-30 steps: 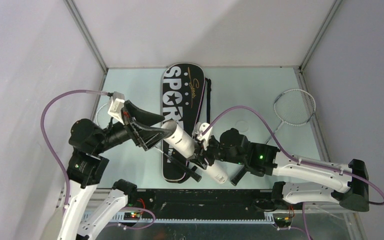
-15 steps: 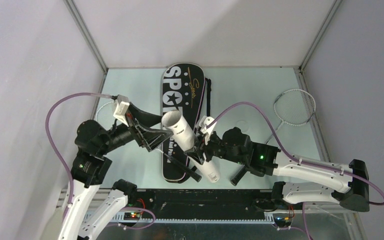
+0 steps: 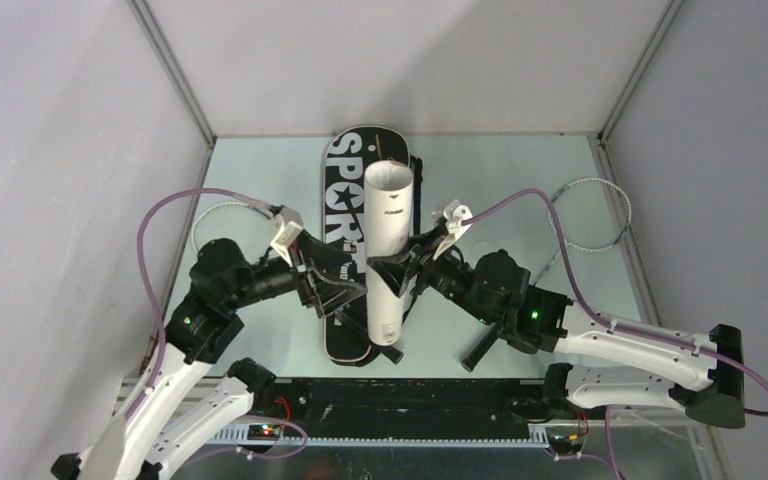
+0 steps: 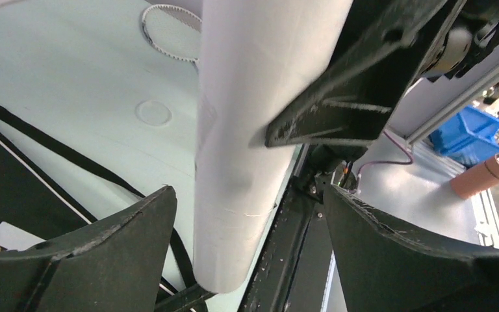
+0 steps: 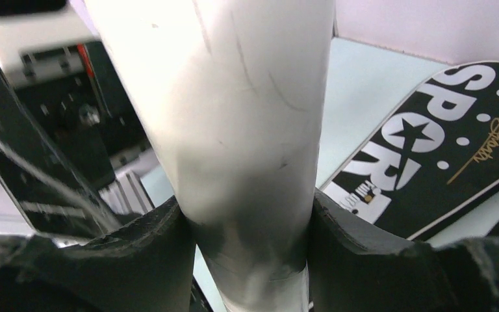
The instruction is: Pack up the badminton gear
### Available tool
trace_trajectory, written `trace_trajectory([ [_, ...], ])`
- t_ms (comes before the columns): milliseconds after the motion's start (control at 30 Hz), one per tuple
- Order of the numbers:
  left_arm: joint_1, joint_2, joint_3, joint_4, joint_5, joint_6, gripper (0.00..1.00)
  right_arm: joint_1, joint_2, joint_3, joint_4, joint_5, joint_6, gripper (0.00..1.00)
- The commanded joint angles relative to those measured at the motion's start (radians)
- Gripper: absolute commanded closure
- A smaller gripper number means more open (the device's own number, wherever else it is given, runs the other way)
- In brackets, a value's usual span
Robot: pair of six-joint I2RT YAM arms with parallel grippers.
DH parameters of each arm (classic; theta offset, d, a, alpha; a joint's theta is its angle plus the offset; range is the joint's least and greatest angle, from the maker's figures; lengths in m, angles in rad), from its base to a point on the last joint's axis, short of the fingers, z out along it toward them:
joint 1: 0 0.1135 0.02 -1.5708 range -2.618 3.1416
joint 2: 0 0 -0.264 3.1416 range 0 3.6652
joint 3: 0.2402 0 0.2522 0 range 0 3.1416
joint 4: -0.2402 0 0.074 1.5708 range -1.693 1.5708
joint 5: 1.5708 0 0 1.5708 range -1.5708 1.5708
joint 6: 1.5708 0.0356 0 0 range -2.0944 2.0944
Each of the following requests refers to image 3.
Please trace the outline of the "white shuttlecock tube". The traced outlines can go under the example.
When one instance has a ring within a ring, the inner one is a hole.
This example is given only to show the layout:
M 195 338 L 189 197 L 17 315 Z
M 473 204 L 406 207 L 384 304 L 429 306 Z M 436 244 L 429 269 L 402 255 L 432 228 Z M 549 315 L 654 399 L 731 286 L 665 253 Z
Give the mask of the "white shuttlecock tube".
M 387 257 L 406 248 L 412 220 L 413 171 L 405 164 L 381 160 L 364 172 L 366 259 Z M 383 277 L 366 269 L 367 331 L 372 343 L 395 344 L 401 337 L 406 296 L 392 291 Z

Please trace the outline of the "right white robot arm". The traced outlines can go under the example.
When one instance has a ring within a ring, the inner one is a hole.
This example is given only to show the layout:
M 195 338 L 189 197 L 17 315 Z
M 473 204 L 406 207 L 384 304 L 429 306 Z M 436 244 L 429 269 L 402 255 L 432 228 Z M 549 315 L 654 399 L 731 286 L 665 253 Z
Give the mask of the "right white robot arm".
M 607 367 L 560 362 L 548 366 L 541 402 L 566 418 L 612 405 L 677 410 L 708 426 L 746 424 L 741 332 L 719 324 L 704 334 L 668 331 L 604 312 L 589 313 L 568 296 L 529 285 L 529 270 L 503 249 L 470 265 L 445 247 L 436 228 L 409 239 L 405 251 L 371 257 L 368 268 L 400 296 L 426 288 L 487 325 L 460 360 L 473 371 L 499 340 L 524 354 L 583 355 Z

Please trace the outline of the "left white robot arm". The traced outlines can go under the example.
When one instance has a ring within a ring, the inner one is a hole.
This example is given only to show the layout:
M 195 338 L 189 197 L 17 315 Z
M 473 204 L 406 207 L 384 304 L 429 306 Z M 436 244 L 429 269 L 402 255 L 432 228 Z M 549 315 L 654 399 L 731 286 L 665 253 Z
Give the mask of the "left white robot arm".
M 302 232 L 289 257 L 249 262 L 231 239 L 204 245 L 190 270 L 191 286 L 165 325 L 158 362 L 125 412 L 81 452 L 59 456 L 57 479 L 170 479 L 231 421 L 264 416 L 276 403 L 275 376 L 251 358 L 232 364 L 211 395 L 179 418 L 173 415 L 243 329 L 238 310 L 295 292 L 325 317 L 365 295 L 363 284 L 342 280 L 349 254 Z

